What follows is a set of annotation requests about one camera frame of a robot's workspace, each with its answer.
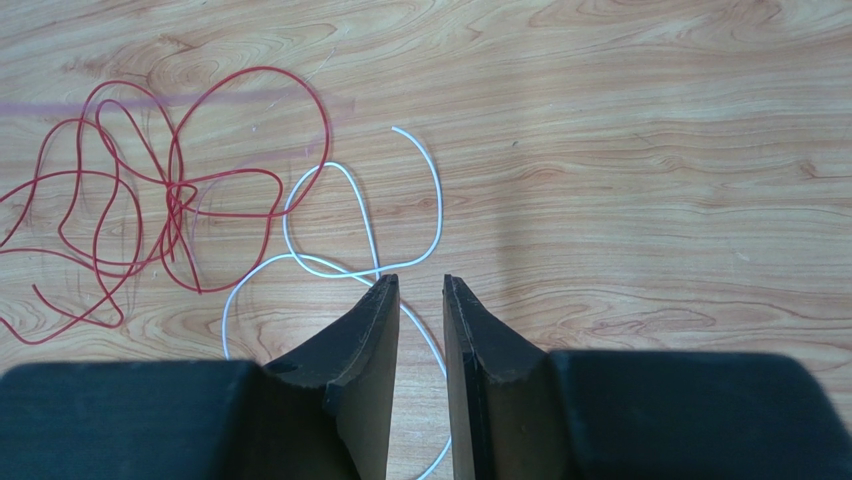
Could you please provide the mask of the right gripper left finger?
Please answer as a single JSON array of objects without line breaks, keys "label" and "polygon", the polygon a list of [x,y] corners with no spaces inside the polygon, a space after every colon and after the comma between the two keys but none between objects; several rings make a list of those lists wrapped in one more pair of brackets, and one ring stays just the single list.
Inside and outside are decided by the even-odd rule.
[{"label": "right gripper left finger", "polygon": [[267,363],[33,363],[1,378],[5,479],[382,479],[400,323],[381,277]]}]

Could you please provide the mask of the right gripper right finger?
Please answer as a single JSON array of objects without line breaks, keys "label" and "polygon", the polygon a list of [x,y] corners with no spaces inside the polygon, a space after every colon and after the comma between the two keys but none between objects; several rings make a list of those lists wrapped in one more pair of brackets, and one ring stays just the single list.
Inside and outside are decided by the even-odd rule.
[{"label": "right gripper right finger", "polygon": [[851,437],[782,355],[544,351],[444,279],[459,479],[847,479]]}]

